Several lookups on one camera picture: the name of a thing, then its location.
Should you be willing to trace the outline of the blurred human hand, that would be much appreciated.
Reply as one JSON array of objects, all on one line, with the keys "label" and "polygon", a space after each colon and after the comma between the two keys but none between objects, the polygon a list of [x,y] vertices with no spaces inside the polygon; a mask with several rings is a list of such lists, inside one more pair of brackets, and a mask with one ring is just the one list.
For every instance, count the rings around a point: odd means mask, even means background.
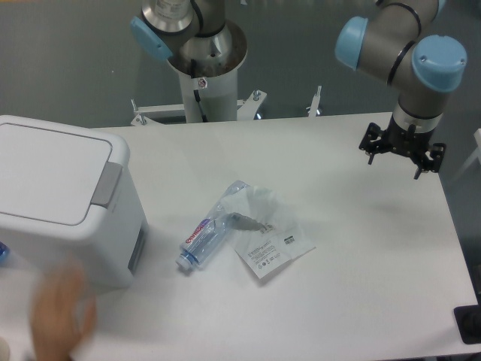
[{"label": "blurred human hand", "polygon": [[97,323],[96,298],[90,296],[82,316],[77,314],[86,290],[83,267],[74,259],[58,265],[39,281],[29,315],[36,360],[70,360],[92,336]]}]

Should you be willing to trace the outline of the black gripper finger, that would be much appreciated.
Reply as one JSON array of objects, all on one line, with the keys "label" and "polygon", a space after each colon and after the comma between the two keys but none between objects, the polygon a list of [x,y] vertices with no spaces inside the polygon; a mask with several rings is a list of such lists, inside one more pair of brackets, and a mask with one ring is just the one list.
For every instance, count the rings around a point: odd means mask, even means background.
[{"label": "black gripper finger", "polygon": [[386,131],[382,130],[376,123],[369,123],[366,133],[358,147],[368,155],[368,165],[373,163],[374,157],[377,154],[388,152],[385,135]]},{"label": "black gripper finger", "polygon": [[417,150],[413,155],[413,162],[417,166],[414,179],[418,180],[422,173],[438,173],[443,163],[446,144],[429,144],[425,151]]}]

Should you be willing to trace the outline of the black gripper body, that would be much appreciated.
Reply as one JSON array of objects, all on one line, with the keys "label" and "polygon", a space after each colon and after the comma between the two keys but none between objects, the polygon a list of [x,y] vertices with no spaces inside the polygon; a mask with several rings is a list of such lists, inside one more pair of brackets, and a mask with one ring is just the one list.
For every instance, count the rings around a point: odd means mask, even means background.
[{"label": "black gripper body", "polygon": [[388,127],[383,133],[383,152],[398,154],[411,159],[421,159],[428,151],[431,132],[410,131],[413,124],[407,129],[401,128],[394,116],[391,116]]}]

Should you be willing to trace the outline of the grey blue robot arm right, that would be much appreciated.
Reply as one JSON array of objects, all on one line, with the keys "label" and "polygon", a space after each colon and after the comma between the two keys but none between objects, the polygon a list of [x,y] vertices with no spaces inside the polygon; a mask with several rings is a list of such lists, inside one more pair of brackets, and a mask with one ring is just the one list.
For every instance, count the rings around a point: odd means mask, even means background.
[{"label": "grey blue robot arm right", "polygon": [[467,66],[463,45],[424,31],[443,10],[443,1],[377,1],[372,20],[351,18],[338,35],[336,59],[354,71],[381,80],[398,92],[388,126],[370,123],[359,145],[373,159],[393,153],[407,157],[419,173],[437,173],[446,152],[432,143],[450,96]]}]

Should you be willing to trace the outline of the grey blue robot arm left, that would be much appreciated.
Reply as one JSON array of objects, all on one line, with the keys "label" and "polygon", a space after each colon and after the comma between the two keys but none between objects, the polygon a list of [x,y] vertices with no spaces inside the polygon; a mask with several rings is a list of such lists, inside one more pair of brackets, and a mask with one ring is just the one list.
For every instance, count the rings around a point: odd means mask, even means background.
[{"label": "grey blue robot arm left", "polygon": [[[442,1],[378,1],[379,15],[351,18],[335,56],[344,65],[399,91],[385,129],[371,123],[359,145],[370,158],[394,153],[418,173],[439,172],[446,152],[431,136],[464,70],[464,48],[439,35],[424,36]],[[137,43],[179,75],[190,123],[238,120],[237,69],[247,56],[241,29],[225,17],[222,1],[145,1],[130,23]]]}]

